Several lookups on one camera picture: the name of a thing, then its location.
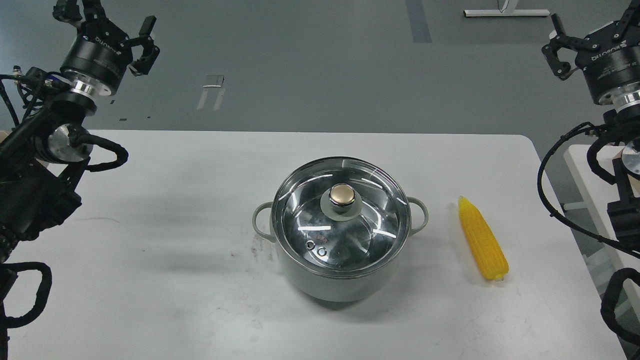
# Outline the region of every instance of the glass lid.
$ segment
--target glass lid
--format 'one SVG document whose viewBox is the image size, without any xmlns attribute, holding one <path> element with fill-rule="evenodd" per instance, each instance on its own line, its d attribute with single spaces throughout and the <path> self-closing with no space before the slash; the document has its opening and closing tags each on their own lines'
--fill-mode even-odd
<svg viewBox="0 0 640 360">
<path fill-rule="evenodd" d="M 386 172 L 354 158 L 324 158 L 294 171 L 271 219 L 282 247 L 310 270 L 342 277 L 392 259 L 410 225 L 408 201 Z"/>
</svg>

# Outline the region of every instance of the gray floor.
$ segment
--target gray floor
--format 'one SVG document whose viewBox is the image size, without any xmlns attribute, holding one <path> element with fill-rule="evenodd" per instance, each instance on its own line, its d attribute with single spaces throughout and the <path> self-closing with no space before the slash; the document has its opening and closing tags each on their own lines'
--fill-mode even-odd
<svg viewBox="0 0 640 360">
<path fill-rule="evenodd" d="M 15 64 L 58 69 L 75 29 L 51 17 L 54 3 L 0 2 L 0 72 Z M 568 34 L 583 37 L 628 4 L 521 0 L 518 7 L 560 13 Z M 130 35 L 156 15 L 161 54 L 149 76 L 128 74 L 116 96 L 98 103 L 85 121 L 90 129 L 521 134 L 542 156 L 571 127 L 599 123 L 608 110 L 591 102 L 580 72 L 565 82 L 552 75 L 540 52 L 549 18 L 464 18 L 463 10 L 496 8 L 496 0 L 103 5 Z M 217 74 L 224 96 L 211 90 L 197 109 L 206 76 Z M 0 128 L 10 126 L 0 119 Z M 561 153 L 548 175 L 561 202 L 580 200 Z M 579 244 L 587 254 L 598 248 Z"/>
</svg>

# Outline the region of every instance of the gold knob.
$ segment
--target gold knob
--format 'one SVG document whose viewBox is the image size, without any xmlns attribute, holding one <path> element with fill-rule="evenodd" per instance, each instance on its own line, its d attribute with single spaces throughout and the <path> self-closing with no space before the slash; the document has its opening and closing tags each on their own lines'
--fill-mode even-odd
<svg viewBox="0 0 640 360">
<path fill-rule="evenodd" d="M 356 191 L 347 184 L 336 184 L 329 191 L 329 199 L 338 206 L 348 206 L 355 201 Z"/>
</svg>

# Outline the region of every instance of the pot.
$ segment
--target pot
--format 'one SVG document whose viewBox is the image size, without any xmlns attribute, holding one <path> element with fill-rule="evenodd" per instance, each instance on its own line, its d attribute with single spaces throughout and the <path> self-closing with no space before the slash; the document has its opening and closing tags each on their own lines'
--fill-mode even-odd
<svg viewBox="0 0 640 360">
<path fill-rule="evenodd" d="M 411 227 L 413 203 L 424 221 Z M 270 233 L 256 218 L 271 210 Z M 396 272 L 407 237 L 429 220 L 426 206 L 405 196 L 382 169 L 355 158 L 323 158 L 295 170 L 271 202 L 253 213 L 261 237 L 278 243 L 278 260 L 300 290 L 349 302 L 382 288 Z"/>
</svg>

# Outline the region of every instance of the yellow corn cob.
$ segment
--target yellow corn cob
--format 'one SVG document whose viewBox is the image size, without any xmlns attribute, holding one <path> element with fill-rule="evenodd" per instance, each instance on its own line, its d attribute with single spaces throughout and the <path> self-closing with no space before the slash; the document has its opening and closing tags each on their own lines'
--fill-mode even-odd
<svg viewBox="0 0 640 360">
<path fill-rule="evenodd" d="M 460 223 L 480 272 L 487 280 L 503 280 L 509 264 L 480 211 L 467 198 L 458 199 Z"/>
</svg>

